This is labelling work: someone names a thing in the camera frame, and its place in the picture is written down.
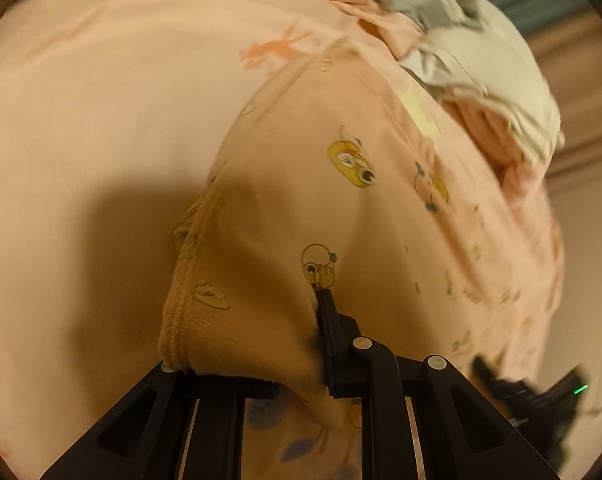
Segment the peach duck print garment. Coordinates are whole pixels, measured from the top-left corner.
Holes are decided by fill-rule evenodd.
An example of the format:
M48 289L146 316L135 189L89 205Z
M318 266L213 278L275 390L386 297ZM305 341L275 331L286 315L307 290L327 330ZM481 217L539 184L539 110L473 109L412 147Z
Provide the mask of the peach duck print garment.
M172 370L280 384L252 401L247 479L356 479L361 409L322 378L315 294L395 354L531 378L561 297L548 200L508 203L456 120L351 44L303 54L246 104L175 233Z

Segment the pink folded garment under white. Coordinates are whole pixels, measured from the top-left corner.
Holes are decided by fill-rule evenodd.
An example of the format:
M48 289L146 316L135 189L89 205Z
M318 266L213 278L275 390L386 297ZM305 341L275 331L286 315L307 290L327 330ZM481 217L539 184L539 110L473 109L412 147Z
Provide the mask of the pink folded garment under white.
M466 130L491 167L510 205L547 200L548 160L530 162L519 148L506 119L475 102L444 101L443 108Z

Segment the pink animal print bedsheet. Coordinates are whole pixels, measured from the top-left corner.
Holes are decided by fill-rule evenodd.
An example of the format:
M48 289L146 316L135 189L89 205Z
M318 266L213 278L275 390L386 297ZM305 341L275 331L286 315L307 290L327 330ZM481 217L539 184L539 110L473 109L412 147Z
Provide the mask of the pink animal print bedsheet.
M351 38L401 76L374 0L20 0L0 21L0 455L35 479L158 360L172 233L239 110Z

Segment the beige curtain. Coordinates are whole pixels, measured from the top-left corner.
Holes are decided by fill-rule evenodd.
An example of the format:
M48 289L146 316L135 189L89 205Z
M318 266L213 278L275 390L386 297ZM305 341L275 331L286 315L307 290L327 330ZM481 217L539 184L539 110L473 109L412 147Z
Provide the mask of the beige curtain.
M602 178L602 18L588 0L490 0L528 41L559 104L566 140L552 192Z

